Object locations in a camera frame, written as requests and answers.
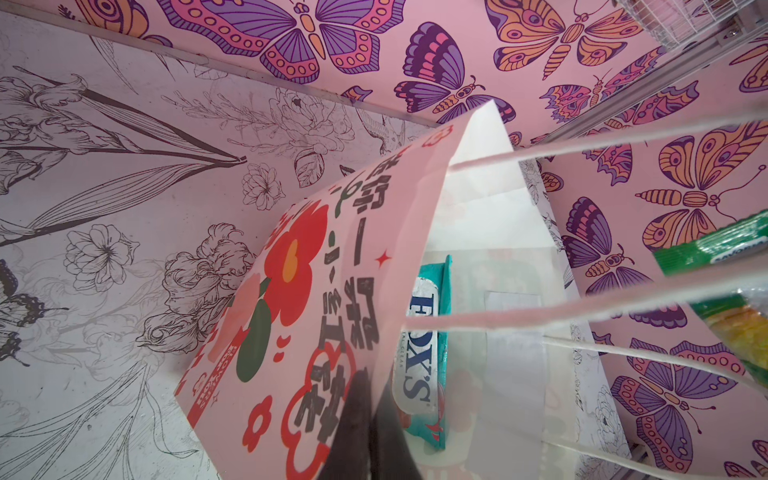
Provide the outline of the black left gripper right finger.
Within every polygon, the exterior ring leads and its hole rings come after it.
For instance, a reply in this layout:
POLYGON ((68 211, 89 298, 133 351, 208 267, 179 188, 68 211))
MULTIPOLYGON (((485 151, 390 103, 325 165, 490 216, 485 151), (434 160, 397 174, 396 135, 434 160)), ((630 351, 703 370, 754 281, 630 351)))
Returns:
POLYGON ((369 453, 370 479, 422 479, 407 445, 389 384, 385 386, 371 420, 369 453))

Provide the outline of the teal Fox's fruits bag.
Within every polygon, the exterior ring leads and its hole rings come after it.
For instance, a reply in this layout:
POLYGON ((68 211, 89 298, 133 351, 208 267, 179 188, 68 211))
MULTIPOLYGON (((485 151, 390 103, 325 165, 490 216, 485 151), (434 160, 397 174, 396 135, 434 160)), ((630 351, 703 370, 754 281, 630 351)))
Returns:
MULTIPOLYGON (((409 316, 452 313, 452 257, 420 267, 412 289, 409 316)), ((408 330, 401 333, 391 375, 391 390, 401 426, 437 451, 446 447, 445 390, 448 337, 446 331, 408 330)))

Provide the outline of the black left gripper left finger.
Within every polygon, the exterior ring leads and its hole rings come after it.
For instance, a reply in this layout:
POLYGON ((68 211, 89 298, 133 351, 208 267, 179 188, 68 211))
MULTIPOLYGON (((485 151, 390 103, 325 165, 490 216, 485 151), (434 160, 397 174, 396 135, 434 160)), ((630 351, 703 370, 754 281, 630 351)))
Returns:
POLYGON ((351 379, 340 423, 318 479, 368 478, 370 421, 370 386, 363 370, 351 379))

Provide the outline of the white paper bag with flower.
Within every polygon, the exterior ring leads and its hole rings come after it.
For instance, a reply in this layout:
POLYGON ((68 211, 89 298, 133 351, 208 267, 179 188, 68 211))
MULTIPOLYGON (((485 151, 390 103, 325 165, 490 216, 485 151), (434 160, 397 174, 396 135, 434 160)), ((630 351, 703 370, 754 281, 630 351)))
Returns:
POLYGON ((538 479, 558 455, 587 455, 659 479, 685 479, 687 439, 661 469, 588 445, 573 406, 572 354, 596 351, 575 323, 736 298, 767 284, 757 217, 660 254, 658 281, 580 297, 530 195, 493 105, 426 133, 288 209, 175 396, 225 479, 315 479, 351 379, 365 370, 371 420, 401 333, 448 337, 442 463, 485 479, 538 479), (420 267, 452 257, 452 313, 409 316, 420 267))

